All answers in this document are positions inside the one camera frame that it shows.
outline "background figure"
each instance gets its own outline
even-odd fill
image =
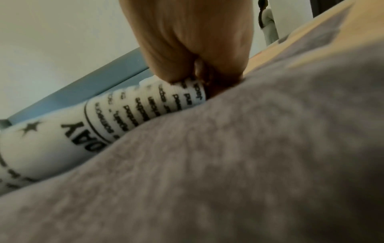
[[[265,42],[267,43],[267,46],[269,46],[279,39],[279,35],[277,34],[272,10],[270,8],[267,9],[267,6],[268,0],[259,0],[259,25],[263,30]]]

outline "bare skin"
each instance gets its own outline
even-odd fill
[[[120,0],[120,5],[149,68],[161,79],[172,83],[193,75],[217,90],[241,79],[253,37],[252,0]]]

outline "white wall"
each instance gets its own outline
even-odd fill
[[[254,10],[250,56],[266,47]],[[117,0],[2,0],[0,119],[137,47]]]
[[[313,19],[310,0],[269,0],[279,37]]]

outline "black star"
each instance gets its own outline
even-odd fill
[[[37,121],[37,122],[35,122],[35,123],[27,123],[27,127],[26,127],[26,128],[23,128],[23,129],[20,129],[20,131],[24,131],[23,136],[24,136],[25,134],[27,134],[27,132],[32,131],[32,130],[34,130],[34,131],[37,132],[37,126],[38,126],[39,124],[41,124],[41,123],[42,123],[42,122],[40,122],[40,121]]]

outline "blue headboard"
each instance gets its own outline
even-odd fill
[[[14,125],[104,92],[137,85],[152,75],[138,48],[12,115],[8,121]]]

